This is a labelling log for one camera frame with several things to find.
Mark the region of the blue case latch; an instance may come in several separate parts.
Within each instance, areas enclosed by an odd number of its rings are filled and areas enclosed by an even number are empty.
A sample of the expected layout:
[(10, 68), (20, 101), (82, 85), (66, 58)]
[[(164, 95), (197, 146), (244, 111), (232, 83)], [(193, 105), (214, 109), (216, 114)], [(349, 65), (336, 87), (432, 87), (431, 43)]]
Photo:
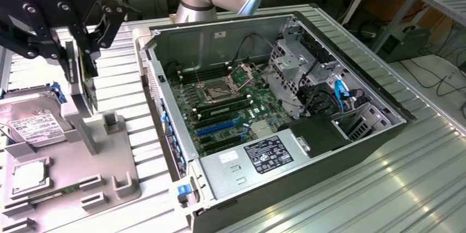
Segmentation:
[(189, 184), (182, 184), (174, 187), (177, 198), (184, 198), (192, 193), (192, 187)]

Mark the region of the blue disk carrier bracket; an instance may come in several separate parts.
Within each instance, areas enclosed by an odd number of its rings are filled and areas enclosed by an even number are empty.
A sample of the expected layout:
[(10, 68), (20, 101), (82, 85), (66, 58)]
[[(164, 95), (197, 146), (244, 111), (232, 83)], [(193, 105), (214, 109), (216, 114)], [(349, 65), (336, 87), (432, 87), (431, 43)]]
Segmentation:
[(49, 88), (50, 88), (52, 92), (54, 93), (54, 95), (57, 96), (60, 103), (66, 103), (68, 101), (65, 98), (65, 94), (62, 93), (60, 84), (56, 81), (53, 81), (49, 84)]

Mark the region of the grey power supply unit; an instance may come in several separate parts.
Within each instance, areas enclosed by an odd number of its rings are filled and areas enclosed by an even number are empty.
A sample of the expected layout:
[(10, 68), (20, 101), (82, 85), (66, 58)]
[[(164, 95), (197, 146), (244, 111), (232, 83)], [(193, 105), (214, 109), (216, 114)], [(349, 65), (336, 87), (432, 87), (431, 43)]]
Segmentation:
[(291, 195), (291, 175), (320, 160), (289, 129), (200, 159), (213, 198), (225, 201), (248, 193), (277, 200)]

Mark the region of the metal slat side table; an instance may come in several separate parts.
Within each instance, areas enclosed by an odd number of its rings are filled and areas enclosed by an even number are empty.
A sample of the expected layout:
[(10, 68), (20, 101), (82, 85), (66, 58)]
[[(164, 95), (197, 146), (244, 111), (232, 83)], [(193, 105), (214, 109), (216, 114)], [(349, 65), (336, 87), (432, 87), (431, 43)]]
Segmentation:
[(405, 0), (388, 24), (387, 31), (384, 32), (385, 39), (395, 27), (400, 24), (403, 17), (405, 16), (415, 1), (423, 2), (423, 4), (427, 5), (427, 9), (429, 7), (436, 9), (445, 17), (459, 23), (466, 29), (466, 0)]

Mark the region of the black box device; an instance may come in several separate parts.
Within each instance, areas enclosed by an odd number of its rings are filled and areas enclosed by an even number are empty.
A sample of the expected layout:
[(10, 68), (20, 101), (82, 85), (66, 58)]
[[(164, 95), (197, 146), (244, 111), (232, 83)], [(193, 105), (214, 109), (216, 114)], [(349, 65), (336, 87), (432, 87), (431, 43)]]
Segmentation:
[(395, 63), (416, 57), (417, 51), (429, 38), (429, 30), (412, 23), (401, 23), (391, 31), (377, 56), (387, 62)]

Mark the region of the grey parts rack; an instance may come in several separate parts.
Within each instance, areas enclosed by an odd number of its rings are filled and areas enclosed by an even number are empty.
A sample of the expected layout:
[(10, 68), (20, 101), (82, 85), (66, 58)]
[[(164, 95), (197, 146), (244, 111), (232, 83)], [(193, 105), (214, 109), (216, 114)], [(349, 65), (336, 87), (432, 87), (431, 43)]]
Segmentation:
[[(34, 148), (25, 142), (5, 146), (5, 177), (0, 193), (0, 233), (46, 233), (141, 195), (125, 119), (114, 112), (81, 118), (70, 104), (61, 117), (73, 129), (65, 141)], [(14, 191), (13, 172), (41, 161), (41, 185)], [(78, 190), (38, 204), (33, 197), (77, 184)]]

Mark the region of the metal drive cage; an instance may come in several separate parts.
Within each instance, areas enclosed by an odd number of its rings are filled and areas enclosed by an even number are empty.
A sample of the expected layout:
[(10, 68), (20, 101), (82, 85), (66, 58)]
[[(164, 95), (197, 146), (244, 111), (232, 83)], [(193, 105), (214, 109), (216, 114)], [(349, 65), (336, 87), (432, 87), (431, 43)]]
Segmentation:
[(316, 58), (297, 41), (276, 40), (268, 59), (265, 76), (269, 89), (288, 115), (296, 117), (303, 105), (296, 93), (299, 88), (312, 82), (312, 78), (301, 76), (312, 66)]

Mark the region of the green motherboard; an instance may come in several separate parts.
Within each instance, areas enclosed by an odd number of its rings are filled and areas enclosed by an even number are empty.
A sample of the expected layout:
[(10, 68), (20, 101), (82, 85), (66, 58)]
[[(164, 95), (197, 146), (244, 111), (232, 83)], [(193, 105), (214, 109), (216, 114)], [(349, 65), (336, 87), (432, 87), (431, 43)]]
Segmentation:
[[(214, 80), (226, 82), (226, 75), (240, 64), (225, 63), (224, 65), (196, 70), (202, 87), (204, 83)], [(197, 88), (194, 70), (177, 71), (176, 75), (169, 78), (170, 90), (186, 126), (188, 135), (201, 157), (257, 139), (251, 130), (253, 122), (267, 120), (276, 132), (279, 126), (291, 120), (280, 105), (280, 100), (276, 99), (265, 82), (265, 70), (256, 68), (253, 64), (245, 65), (252, 69), (253, 80), (240, 90), (229, 87), (232, 95), (212, 101), (206, 101), (202, 87)], [(200, 115), (196, 114), (197, 107), (217, 105), (241, 99), (251, 100), (251, 107), (210, 118), (200, 118)], [(200, 129), (229, 121), (236, 122), (233, 127), (208, 135), (196, 135)]]

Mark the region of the graphics card with metal bracket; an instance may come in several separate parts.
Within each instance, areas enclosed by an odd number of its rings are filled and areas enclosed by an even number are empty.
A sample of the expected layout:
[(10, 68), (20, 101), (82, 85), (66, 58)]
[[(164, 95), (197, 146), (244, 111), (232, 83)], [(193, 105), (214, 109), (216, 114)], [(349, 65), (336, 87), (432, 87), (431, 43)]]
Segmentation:
[(65, 94), (73, 100), (82, 117), (89, 118), (97, 113), (98, 107), (93, 80), (98, 76), (96, 59), (100, 52), (81, 49), (72, 35), (60, 44), (58, 64), (68, 82)]

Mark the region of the CPU socket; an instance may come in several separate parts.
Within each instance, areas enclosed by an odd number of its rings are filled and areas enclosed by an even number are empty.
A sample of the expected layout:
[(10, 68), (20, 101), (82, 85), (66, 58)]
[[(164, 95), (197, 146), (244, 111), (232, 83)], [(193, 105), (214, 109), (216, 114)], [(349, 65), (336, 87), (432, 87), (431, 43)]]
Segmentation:
[(202, 91), (206, 101), (212, 101), (232, 95), (229, 86), (224, 80), (214, 80), (204, 83)]

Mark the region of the silver hard disk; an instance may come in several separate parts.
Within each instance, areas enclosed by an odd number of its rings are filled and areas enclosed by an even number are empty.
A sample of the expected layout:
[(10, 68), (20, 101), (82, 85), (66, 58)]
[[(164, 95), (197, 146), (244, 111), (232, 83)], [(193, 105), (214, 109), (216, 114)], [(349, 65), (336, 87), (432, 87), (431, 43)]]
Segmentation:
[(72, 124), (61, 117), (61, 104), (49, 84), (0, 95), (0, 132), (13, 144), (34, 148), (65, 141)]

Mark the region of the installed green RAM stick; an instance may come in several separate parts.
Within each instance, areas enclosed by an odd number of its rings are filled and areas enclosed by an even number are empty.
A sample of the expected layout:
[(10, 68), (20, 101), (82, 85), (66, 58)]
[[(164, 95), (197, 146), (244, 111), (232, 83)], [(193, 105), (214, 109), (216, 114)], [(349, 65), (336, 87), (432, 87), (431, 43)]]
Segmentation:
[(241, 99), (237, 101), (229, 101), (220, 103), (217, 105), (209, 105), (196, 108), (196, 114), (200, 115), (200, 118), (210, 118), (230, 112), (236, 112), (241, 109), (251, 107), (251, 100)]

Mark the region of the silver chipset heat sink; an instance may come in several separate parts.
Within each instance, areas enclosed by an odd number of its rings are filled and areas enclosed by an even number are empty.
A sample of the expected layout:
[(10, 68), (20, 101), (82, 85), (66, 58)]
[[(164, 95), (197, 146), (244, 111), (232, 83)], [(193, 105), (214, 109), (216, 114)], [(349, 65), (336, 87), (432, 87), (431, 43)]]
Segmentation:
[(256, 138), (265, 137), (275, 133), (273, 127), (267, 120), (253, 122), (251, 124), (251, 130)]

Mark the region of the black plastic air shroud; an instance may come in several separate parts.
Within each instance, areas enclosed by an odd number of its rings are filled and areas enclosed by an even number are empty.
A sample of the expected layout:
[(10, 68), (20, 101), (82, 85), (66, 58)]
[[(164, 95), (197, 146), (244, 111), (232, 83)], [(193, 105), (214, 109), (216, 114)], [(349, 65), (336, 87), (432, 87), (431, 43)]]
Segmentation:
[(304, 142), (304, 151), (311, 158), (351, 144), (328, 115), (317, 114), (292, 120), (284, 125), (284, 129), (289, 129), (293, 136)]

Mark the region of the loose green RAM stick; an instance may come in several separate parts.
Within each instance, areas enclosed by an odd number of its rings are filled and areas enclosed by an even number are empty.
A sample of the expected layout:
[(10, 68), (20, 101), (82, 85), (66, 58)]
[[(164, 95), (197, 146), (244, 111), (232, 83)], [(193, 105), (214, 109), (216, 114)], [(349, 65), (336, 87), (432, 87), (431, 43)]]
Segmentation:
[(77, 191), (78, 190), (78, 185), (74, 184), (72, 186), (68, 186), (68, 187), (64, 187), (61, 189), (57, 189), (54, 190), (53, 192), (49, 192), (41, 196), (37, 196), (37, 197), (33, 197), (32, 200), (29, 201), (30, 204), (38, 204), (44, 201), (48, 201), (53, 198), (57, 198), (57, 197), (61, 197), (61, 196), (65, 196), (68, 194), (70, 194), (72, 192)]

